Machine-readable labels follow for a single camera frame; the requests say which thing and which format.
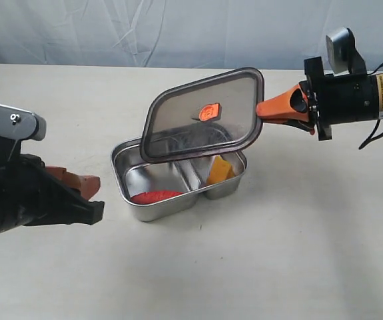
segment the metal screw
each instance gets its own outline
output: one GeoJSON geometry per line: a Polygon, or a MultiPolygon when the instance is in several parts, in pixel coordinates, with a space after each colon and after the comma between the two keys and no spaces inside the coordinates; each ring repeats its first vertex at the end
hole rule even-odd
{"type": "Polygon", "coordinates": [[[21,121],[21,117],[19,115],[12,113],[11,114],[11,121],[12,121],[13,125],[16,125],[18,122],[21,121]]]}

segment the stainless steel container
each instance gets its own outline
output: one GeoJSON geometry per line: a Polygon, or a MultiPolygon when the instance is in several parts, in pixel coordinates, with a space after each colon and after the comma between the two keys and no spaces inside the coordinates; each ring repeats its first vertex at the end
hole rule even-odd
{"type": "Polygon", "coordinates": [[[236,176],[206,185],[214,156],[150,164],[140,156],[140,142],[138,138],[121,143],[111,154],[121,195],[140,221],[149,222],[190,209],[200,194],[212,200],[231,195],[237,190],[246,171],[247,160],[241,151],[226,153],[221,157],[231,163],[236,176]],[[155,190],[175,190],[183,194],[149,205],[131,201],[134,195],[155,190]]]}

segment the white backdrop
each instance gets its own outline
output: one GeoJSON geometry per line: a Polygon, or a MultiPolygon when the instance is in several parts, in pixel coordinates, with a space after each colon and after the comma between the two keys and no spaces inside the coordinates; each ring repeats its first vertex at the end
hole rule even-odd
{"type": "Polygon", "coordinates": [[[0,0],[0,63],[301,69],[341,26],[383,62],[383,1],[0,0]]]}

